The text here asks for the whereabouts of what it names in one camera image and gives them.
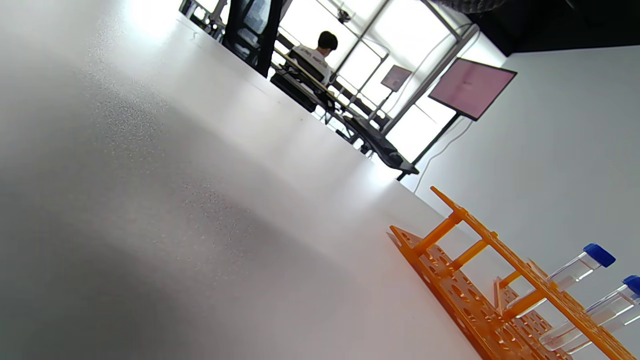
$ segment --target ceiling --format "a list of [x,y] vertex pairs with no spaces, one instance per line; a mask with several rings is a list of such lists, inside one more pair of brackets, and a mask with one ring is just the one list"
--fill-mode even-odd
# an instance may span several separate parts
[[506,56],[640,45],[638,0],[510,0],[468,16]]

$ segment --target orange test tube rack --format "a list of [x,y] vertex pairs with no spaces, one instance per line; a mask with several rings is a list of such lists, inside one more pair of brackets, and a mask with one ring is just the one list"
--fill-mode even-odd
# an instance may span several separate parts
[[[487,230],[467,210],[435,187],[431,190],[452,209],[452,213],[425,237],[392,226],[394,243],[484,360],[571,359],[561,350],[549,351],[539,343],[540,335],[551,330],[551,326],[537,312],[515,317],[518,310],[524,311],[541,299],[547,299],[555,306],[609,359],[636,360],[616,338],[598,327],[569,294],[549,284],[545,280],[546,274],[535,263],[522,261],[498,239],[498,234]],[[467,223],[481,239],[458,258],[451,259],[437,243],[461,222]],[[493,302],[487,300],[461,271],[465,263],[487,247],[515,269],[504,279],[495,280]],[[519,277],[529,281],[536,290],[507,310],[506,305],[518,298],[509,284]]]

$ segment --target white wall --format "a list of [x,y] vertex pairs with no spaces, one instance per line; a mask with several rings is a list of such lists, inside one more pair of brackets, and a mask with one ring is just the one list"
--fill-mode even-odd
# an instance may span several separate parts
[[[439,187],[505,243],[555,270],[590,242],[618,262],[570,292],[588,305],[640,273],[640,47],[515,54],[519,72],[482,119],[429,166],[417,195]],[[432,150],[464,130],[459,124]],[[424,168],[429,156],[420,164]],[[413,190],[417,177],[407,177]],[[617,333],[636,356],[640,323]],[[576,359],[600,359],[591,349]]]

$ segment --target white table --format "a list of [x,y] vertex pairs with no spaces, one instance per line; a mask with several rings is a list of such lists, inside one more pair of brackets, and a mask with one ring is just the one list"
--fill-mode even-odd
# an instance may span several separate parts
[[385,234],[442,218],[174,3],[0,5],[2,358],[479,358]]

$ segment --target person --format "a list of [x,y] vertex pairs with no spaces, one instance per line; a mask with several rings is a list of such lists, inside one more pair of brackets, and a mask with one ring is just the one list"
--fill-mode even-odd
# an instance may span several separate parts
[[326,63],[325,58],[337,48],[338,38],[329,31],[323,31],[318,38],[318,46],[315,49],[299,45],[291,49],[291,51],[300,55],[302,58],[307,60],[311,66],[316,68],[324,76],[321,83],[323,85],[327,85],[333,71]]

